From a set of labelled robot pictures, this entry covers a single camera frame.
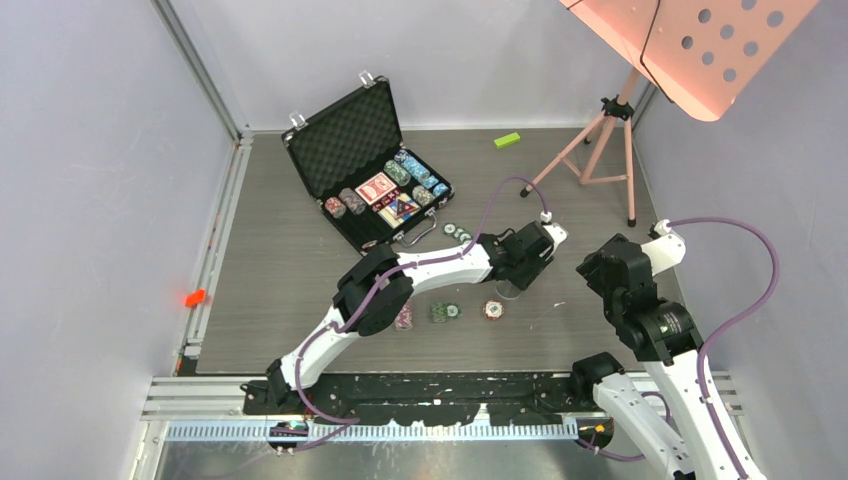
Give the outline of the blue chip row in case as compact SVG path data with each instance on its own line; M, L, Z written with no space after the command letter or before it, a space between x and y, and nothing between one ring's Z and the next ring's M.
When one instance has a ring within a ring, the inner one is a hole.
M399 150L394 155L394 161L433 195L439 196L450 190L450 187L446 183L444 183L436 174L432 173L428 167L426 167L408 150Z

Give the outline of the clear dealer button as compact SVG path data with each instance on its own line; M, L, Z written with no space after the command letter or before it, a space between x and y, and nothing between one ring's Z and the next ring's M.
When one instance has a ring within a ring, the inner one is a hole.
M509 282L498 283L495 291L499 297L504 300L515 300L521 295L521 290Z

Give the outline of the green block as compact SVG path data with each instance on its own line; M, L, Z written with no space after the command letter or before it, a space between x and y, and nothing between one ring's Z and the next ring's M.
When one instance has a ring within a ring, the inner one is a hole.
M509 134L503 135L501 137L496 138L493 141L493 144L496 149L502 149L511 145L514 145L521 141L521 135L518 132L511 132Z

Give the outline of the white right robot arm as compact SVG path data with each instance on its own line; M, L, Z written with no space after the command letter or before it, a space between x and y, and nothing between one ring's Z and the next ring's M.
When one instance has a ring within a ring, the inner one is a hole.
M647 403L608 352L573 364L572 400L610 415L663 479L762 479L721 401L693 317L658 294L656 275L685 253L683 238L663 226L643 244L616 234L576 269L601 298L618 339L654 381L665 414Z

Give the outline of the red 100 chip stack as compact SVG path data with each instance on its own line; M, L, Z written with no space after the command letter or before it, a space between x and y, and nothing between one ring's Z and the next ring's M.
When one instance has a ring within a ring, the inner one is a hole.
M488 300L483 307L484 316L488 320L497 320L500 319L504 313L505 308L502 302L497 300Z

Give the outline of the green chip row in case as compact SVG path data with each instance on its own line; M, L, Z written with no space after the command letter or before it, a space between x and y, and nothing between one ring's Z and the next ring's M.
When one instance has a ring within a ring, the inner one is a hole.
M411 174L395 160L388 160L383 168L385 174L397 185L405 186L411 181Z

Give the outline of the pink perforated panel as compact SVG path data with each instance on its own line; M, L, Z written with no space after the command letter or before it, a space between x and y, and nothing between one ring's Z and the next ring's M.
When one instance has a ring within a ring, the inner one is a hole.
M817 4L586 0L564 5L687 115L714 122Z

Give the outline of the green chip stack lying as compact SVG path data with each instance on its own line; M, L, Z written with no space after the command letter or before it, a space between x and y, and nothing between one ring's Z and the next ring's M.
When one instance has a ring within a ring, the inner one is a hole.
M430 306L430 318L433 323L445 323L449 320L444 303L434 303Z

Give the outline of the black poker set case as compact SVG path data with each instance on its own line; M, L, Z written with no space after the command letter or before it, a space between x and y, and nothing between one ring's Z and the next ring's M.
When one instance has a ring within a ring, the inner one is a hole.
M437 210L453 199L455 189L444 175L405 145L390 80L367 72L361 73L360 79L360 87L314 115L305 118L292 114L293 126L282 134L281 141L310 198L354 250L364 255L382 243L413 245L416 240L411 237L411 230L425 220L434 222ZM374 205L367 205L360 215L348 209L340 219L329 215L323 206L326 199L339 198L342 189L354 190L384 172L384 164L394 160L401 149L416 156L450 190L434 195L432 204L420 205L420 212L398 228L390 227L378 211L400 194L413 199L412 190L420 184L412 177L407 185L397 185Z

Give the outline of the card deck in case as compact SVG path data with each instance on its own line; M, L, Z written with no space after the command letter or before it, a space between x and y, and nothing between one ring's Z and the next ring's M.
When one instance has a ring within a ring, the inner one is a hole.
M398 228L421 210L420 205L407 194L393 198L378 211L378 215L392 228Z

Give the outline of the purple white chip roll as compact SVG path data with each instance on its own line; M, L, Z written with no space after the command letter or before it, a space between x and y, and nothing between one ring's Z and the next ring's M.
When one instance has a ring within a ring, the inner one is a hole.
M397 331L407 331L413 328L412 308L409 302L406 302L399 313L394 318L393 324Z

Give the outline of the grey chip row in case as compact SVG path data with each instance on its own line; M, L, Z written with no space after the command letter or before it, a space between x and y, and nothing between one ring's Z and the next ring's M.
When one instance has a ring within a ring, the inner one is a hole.
M435 201L433 193L423 185L417 185L413 188L412 197L422 207L428 206Z

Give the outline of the red playing card box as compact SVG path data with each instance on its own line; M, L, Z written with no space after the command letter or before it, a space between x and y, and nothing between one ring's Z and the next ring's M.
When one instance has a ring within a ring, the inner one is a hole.
M354 191L367 205L374 205L396 188L397 184L385 172L380 172L360 184Z

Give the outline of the orange clip on rail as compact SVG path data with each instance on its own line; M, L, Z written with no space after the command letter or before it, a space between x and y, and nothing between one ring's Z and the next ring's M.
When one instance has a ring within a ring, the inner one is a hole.
M186 308L194 308L198 305L201 305L206 299L206 290L205 289L197 289L194 292L188 294L184 298L184 306Z

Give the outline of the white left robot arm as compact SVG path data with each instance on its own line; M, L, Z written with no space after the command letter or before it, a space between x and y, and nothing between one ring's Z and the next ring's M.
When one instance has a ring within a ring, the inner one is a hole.
M486 282L508 282L527 290L567 237L561 225L536 220L500 235L480 233L447 249L397 253L386 244L372 248L340 278L318 325L269 365L268 400L284 414L298 412L307 389L346 348L391 326L417 294Z

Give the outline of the blue-orange chip row in case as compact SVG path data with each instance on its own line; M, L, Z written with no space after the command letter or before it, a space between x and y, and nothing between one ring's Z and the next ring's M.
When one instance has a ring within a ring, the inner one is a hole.
M351 188L342 189L339 199L354 215L362 214L367 208L367 203Z

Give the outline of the green 20 chip beside stack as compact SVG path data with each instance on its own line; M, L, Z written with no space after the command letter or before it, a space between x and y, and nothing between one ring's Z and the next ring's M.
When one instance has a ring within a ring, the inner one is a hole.
M457 319L461 316L461 308L454 303L449 303L445 306L445 314L448 319Z

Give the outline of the pink tripod stand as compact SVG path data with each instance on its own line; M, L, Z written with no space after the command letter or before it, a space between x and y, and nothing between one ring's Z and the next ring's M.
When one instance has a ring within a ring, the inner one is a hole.
M637 225L636 202L635 202L635 168L632 118L634 108L629 103L630 98L637 86L642 74L636 67L632 67L621 91L614 97L603 97L601 99L600 113L581 130L556 156L533 178L531 184L519 191L521 198L526 198L534 192L539 183L547 177L557 166L566 166L578 179L581 186L618 183L626 185L626 223L633 228ZM623 128L624 169L619 175L596 177L594 172L601 159L605 148L612 137L613 131L618 125ZM569 155L579 144L592 145L593 149L584 167L579 167L573 162Z

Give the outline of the red chip row in case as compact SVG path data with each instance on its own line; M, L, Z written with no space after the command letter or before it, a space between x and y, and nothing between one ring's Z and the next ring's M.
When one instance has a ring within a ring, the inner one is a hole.
M325 210L334 219L342 218L347 212L346 204L338 197L331 196L323 203Z

